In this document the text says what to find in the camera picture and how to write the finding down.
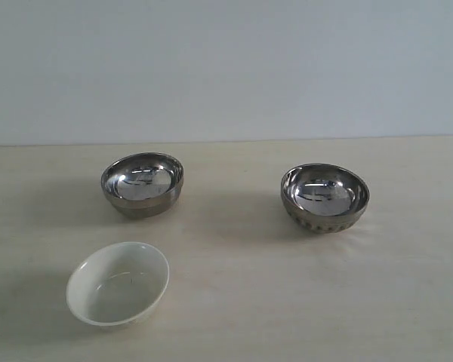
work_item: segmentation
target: table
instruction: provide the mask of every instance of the table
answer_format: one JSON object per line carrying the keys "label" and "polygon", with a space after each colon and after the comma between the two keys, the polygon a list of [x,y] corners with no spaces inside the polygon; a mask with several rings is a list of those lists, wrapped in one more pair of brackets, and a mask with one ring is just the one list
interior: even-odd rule
{"label": "table", "polygon": [[[99,178],[114,160],[165,152],[179,202],[122,218]],[[371,201],[333,235],[299,228],[283,173],[326,162]],[[145,324],[105,333],[65,303],[71,271],[118,241],[171,264]],[[453,361],[453,137],[0,147],[0,361]]]}

